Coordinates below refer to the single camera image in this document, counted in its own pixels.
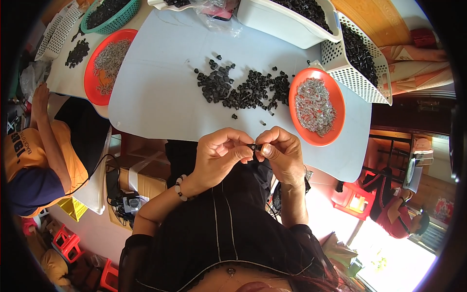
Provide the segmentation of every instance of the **table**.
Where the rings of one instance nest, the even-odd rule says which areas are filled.
[[[220,65],[236,63],[230,71],[233,87],[250,69],[289,75],[321,59],[320,46],[300,49],[273,36],[243,27],[239,37],[209,31],[192,9],[153,10],[141,26],[115,81],[108,106],[111,124],[119,131],[149,139],[197,141],[224,127],[243,130],[256,138],[278,125],[298,136],[289,108],[279,104],[274,116],[260,108],[235,111],[222,103],[207,103],[197,86],[194,68],[209,74],[208,60],[222,55]],[[302,141],[306,164],[338,180],[354,182],[361,171],[371,119],[371,104],[339,83],[346,105],[340,136],[325,147]],[[238,119],[231,118],[237,114]]]
[[[146,1],[142,1],[138,13],[121,29],[133,28],[138,30],[152,9],[153,7],[149,6]],[[107,38],[108,35],[99,35],[96,33],[86,34],[84,36],[78,35],[78,37],[73,42],[71,42],[71,38],[78,31],[81,20],[82,18],[78,19],[73,25],[73,28],[68,34],[68,37],[66,38],[57,59],[53,60],[50,75],[47,79],[47,86],[52,93],[59,93],[87,99],[84,88],[84,75],[86,66],[94,50],[96,50],[97,46],[105,38]],[[84,57],[83,61],[76,65],[76,67],[68,68],[68,66],[65,66],[68,53],[75,48],[78,40],[82,39],[86,39],[86,41],[89,43],[88,55]],[[107,106],[93,106],[102,117],[109,117]]]

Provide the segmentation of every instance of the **person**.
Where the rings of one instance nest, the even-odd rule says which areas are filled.
[[[3,141],[8,198],[12,212],[25,218],[71,197],[86,183],[110,129],[110,122],[89,101],[74,97],[50,121],[48,101],[47,84],[40,84],[34,92],[29,128]]]
[[[385,167],[383,174],[365,175],[362,170],[359,186],[367,192],[376,190],[376,198],[370,210],[370,218],[394,238],[406,238],[411,234],[422,235],[430,224],[430,217],[422,212],[410,218],[406,203],[413,196],[410,190],[391,188],[392,169]]]
[[[135,216],[120,256],[120,292],[337,291],[337,273],[307,226],[296,136],[273,127],[255,141],[224,128],[165,147],[168,189]],[[265,211],[273,174],[282,223]]]

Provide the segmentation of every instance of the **black shirt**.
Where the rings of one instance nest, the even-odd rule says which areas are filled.
[[[326,279],[337,287],[336,272],[310,228],[285,228],[258,200],[266,191],[261,183],[229,176],[170,212],[154,237],[127,239],[119,291],[187,291],[225,263],[287,278],[294,292],[309,291],[306,282],[297,280],[301,277]]]

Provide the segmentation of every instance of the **orange plate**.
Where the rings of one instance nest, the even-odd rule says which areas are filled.
[[[101,95],[100,91],[96,88],[103,82],[108,82],[106,78],[104,78],[104,72],[100,71],[98,76],[94,75],[94,60],[97,58],[99,53],[110,43],[110,42],[118,42],[124,39],[128,39],[130,41],[134,40],[134,37],[138,31],[136,29],[122,29],[117,30],[113,34],[109,35],[100,45],[96,48],[96,50],[92,53],[91,57],[89,58],[88,65],[86,66],[85,71],[85,93],[89,101],[97,106],[107,106],[110,100],[110,94]]]
[[[315,132],[310,132],[300,125],[297,118],[297,112],[295,111],[295,95],[297,94],[297,88],[307,78],[317,78],[324,81],[325,87],[329,91],[329,100],[333,107],[336,109],[336,118],[334,120],[334,126],[324,137],[318,136]],[[327,146],[334,142],[339,137],[342,128],[344,127],[344,120],[346,116],[346,107],[344,104],[344,98],[340,91],[337,82],[326,72],[317,68],[307,68],[301,70],[293,79],[290,85],[289,92],[289,108],[290,115],[292,117],[293,124],[300,136],[307,141],[309,144],[314,146]]]

